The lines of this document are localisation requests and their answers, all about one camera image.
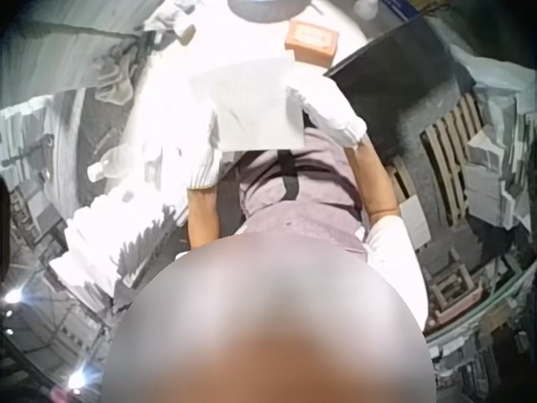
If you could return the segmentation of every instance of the white glove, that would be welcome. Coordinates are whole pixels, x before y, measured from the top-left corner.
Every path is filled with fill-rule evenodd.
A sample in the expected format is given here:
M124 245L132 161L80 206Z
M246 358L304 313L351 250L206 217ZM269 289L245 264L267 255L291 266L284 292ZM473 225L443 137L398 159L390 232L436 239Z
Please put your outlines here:
M201 102L196 110L196 129L194 133L188 133L188 144L181 147L186 187L189 189L206 189L218 182L222 152L214 145L215 121L212 102Z
M291 76L287 91L302 105L311 122L342 147L355 147L365 139L368 126L330 78Z
M164 3L135 30L156 31L157 33L174 30L177 36L182 38L192 26L184 8L180 0L164 0Z

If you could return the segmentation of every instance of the light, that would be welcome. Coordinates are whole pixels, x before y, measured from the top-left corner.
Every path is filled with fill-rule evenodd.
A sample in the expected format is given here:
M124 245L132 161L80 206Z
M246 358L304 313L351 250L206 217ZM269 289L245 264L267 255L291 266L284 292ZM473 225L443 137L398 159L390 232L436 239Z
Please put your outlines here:
M20 288L9 291L3 299L8 304L18 304L23 299L23 291Z
M69 377L69 382L67 382L67 387L69 389L80 389L86 386L86 377L82 369L79 369L73 375Z

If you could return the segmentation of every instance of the plastic bottle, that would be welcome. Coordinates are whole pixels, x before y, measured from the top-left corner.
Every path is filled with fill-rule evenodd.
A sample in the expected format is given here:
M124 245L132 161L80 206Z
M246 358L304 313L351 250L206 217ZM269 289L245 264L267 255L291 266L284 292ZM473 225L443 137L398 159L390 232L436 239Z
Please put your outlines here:
M136 166L138 149L131 144L121 144L109 149L99 162L87 168L87 176L91 182L104 178L123 178Z

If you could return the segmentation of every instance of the small box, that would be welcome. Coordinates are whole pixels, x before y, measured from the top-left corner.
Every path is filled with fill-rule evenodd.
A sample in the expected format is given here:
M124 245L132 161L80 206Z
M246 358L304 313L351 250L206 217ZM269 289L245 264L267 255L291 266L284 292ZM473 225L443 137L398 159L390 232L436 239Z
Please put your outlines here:
M337 50L339 34L319 25L293 20L285 39L285 49L295 51L295 59L330 67Z

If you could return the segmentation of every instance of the paper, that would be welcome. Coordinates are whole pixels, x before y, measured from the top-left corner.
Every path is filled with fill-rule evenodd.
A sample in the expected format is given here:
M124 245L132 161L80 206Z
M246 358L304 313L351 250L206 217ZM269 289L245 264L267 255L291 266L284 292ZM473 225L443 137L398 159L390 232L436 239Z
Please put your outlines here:
M190 80L196 98L215 103L220 150L305 146L302 108L287 97L284 84L294 63L289 56L250 60Z

